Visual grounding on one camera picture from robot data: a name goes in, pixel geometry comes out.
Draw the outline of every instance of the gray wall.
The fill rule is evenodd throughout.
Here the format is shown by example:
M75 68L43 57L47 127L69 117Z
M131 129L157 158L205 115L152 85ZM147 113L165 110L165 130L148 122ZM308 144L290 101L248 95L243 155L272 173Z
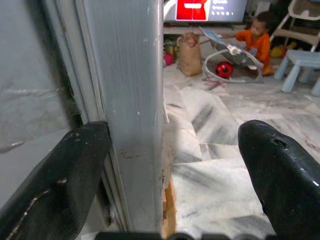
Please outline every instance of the gray wall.
M257 9L259 2L269 2L271 4L276 4L278 0L248 0L246 4L246 12L251 13Z
M0 149L70 128L59 54L39 9L34 0L0 1Z

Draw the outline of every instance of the tv screen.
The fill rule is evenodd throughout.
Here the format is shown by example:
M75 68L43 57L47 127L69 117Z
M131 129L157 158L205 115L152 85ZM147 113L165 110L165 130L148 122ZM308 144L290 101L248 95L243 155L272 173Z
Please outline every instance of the tv screen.
M239 23L246 5L247 0L168 0L164 3L164 21Z

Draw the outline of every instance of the white plastic chair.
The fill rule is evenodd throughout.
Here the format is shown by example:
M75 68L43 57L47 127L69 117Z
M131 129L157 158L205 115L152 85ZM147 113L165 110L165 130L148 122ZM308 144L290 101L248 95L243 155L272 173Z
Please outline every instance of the white plastic chair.
M289 30L283 29L282 27L292 17ZM312 2L309 0L292 0L288 7L288 14L282 20L280 25L274 31L270 37L270 42L275 37L286 37L285 45L288 44L288 39L298 39L303 42L309 43L312 45L311 52L314 52L320 41L320 31L317 35L311 35L306 33L301 33L293 31L293 27L296 19L308 20L308 21L319 21L320 20L320 3Z

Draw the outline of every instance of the brown paper bag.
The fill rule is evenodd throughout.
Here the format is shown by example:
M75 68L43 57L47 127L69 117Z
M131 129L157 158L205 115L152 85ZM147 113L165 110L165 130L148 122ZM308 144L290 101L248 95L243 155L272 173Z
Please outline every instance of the brown paper bag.
M202 59L198 37L193 32L183 34L177 39L179 46L179 68L190 77L202 74Z

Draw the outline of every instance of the black hair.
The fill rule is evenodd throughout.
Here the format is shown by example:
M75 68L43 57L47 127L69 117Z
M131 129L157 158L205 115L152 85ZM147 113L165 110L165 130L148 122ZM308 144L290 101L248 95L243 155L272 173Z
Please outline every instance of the black hair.
M257 19L258 22L265 23L265 28L270 30L274 25L275 16L269 11L263 11L260 12L255 19Z

